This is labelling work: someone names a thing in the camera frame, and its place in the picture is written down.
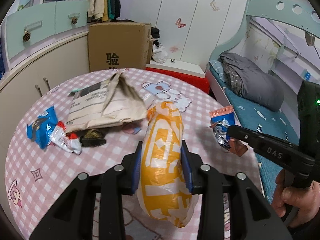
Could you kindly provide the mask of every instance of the blue mattress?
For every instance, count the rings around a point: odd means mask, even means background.
[[[297,134],[281,110],[273,112],[264,106],[237,96],[227,88],[227,85],[219,78],[212,67],[210,67],[210,71],[219,85],[225,87],[224,92],[233,105],[234,111],[243,127],[254,131],[261,129],[263,133],[299,144]],[[273,192],[276,188],[275,179],[282,168],[259,154],[256,154],[256,157],[258,163],[261,163],[260,176],[266,199],[271,203]]]

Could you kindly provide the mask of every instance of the mint green cabinet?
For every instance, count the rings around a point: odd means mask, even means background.
[[[56,34],[87,24],[88,1],[59,1],[56,4]]]
[[[55,34],[56,3],[34,5],[8,16],[6,22],[6,44],[9,59],[19,52]],[[30,39],[23,41],[25,30]]]

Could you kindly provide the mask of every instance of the cabinet handle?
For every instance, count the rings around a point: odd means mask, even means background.
[[[51,90],[50,85],[49,85],[49,81],[46,77],[43,78],[44,82],[47,84],[47,87],[49,89],[49,91]]]
[[[42,26],[42,20],[25,26],[24,27],[24,35],[22,37],[23,42],[27,42],[27,41],[30,40],[30,37],[31,37],[31,32],[30,31],[31,30],[39,28],[41,26]]]
[[[78,22],[78,18],[80,17],[80,13],[70,13],[68,18],[71,19],[71,24],[76,25]]]
[[[38,85],[35,85],[35,87],[36,87],[36,89],[38,90],[38,92],[39,92],[40,96],[42,97],[43,95],[42,95],[42,92],[41,92],[40,87],[39,87]]]

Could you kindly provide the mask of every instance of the round table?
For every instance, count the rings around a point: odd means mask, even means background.
[[[90,175],[104,173],[115,164],[121,163],[124,155],[135,152],[138,142],[143,140],[148,125],[146,120],[142,122],[142,130],[136,135],[124,133],[121,127],[111,128],[106,136],[105,145],[83,148],[79,156],[51,145],[46,150],[41,150],[35,142],[27,138],[27,124],[34,122],[44,110],[54,106],[58,119],[65,122],[72,101],[72,97],[68,97],[70,91],[108,79],[115,71],[88,73],[62,83],[40,98],[18,124],[8,149],[5,185],[12,214],[26,239],[29,239],[41,218],[79,173],[87,172]],[[178,102],[183,100],[179,104],[179,109],[184,124],[183,139],[189,151],[199,154],[204,163],[210,164],[222,173],[230,175],[240,171],[246,173],[261,189],[259,168],[252,148],[249,148],[244,156],[237,157],[220,148],[212,130],[208,128],[209,112],[222,107],[217,101],[200,89],[163,74],[138,69],[125,69],[124,74],[142,97],[150,93],[155,94],[155,90],[166,88],[173,89],[175,93],[179,91],[180,95],[176,99],[178,98]],[[99,197],[96,199],[96,204],[99,205]],[[201,198],[191,221],[184,228],[176,228],[168,221],[151,219],[140,208],[136,196],[123,196],[123,207],[125,220],[130,220],[135,229],[140,227],[145,237],[143,239],[196,239]],[[94,226],[93,235],[93,239],[98,239],[95,238],[97,226]]]

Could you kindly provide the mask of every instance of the gray blanket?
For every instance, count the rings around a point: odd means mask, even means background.
[[[241,88],[237,88],[236,94],[272,111],[276,112],[280,109],[284,92],[274,76],[264,73],[251,60],[236,53],[225,52],[220,57],[225,71],[230,72],[232,68],[241,79]]]

